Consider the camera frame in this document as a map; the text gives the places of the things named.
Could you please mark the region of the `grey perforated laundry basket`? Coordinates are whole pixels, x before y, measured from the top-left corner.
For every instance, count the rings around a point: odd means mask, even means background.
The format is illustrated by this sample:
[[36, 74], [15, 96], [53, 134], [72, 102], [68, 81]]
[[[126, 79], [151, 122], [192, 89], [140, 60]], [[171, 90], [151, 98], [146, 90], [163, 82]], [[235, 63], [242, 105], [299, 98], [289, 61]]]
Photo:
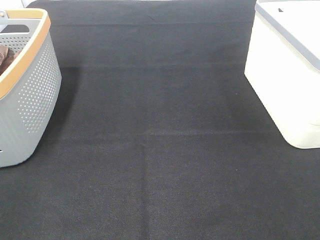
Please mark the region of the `grey perforated laundry basket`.
[[40, 8], [0, 12], [0, 45], [17, 58], [0, 75], [0, 165], [10, 167], [35, 151], [55, 108], [62, 75], [50, 35], [51, 20]]

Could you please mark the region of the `brown towel in basket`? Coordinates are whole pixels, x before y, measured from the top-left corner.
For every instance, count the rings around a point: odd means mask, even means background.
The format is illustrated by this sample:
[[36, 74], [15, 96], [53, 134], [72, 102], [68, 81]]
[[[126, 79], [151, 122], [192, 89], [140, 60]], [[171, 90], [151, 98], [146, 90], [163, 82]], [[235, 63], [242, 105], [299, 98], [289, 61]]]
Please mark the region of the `brown towel in basket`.
[[8, 46], [0, 46], [0, 75], [11, 65], [11, 63], [17, 58], [21, 50], [14, 53]]

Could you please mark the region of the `white storage box grey lid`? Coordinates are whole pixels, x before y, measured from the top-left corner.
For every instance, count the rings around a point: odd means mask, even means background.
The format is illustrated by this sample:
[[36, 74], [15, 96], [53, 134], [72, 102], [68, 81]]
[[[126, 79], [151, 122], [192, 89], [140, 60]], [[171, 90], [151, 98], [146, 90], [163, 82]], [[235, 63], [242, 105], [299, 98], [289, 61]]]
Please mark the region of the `white storage box grey lid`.
[[258, 0], [244, 74], [283, 138], [320, 146], [320, 3]]

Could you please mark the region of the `black table cloth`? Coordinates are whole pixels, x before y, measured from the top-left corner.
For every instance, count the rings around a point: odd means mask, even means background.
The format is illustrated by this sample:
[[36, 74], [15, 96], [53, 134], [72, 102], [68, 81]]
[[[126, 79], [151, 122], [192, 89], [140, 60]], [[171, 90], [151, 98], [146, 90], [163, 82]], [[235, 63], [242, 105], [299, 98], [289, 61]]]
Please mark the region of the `black table cloth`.
[[37, 0], [62, 81], [0, 171], [3, 240], [317, 240], [320, 151], [244, 76], [253, 0]]

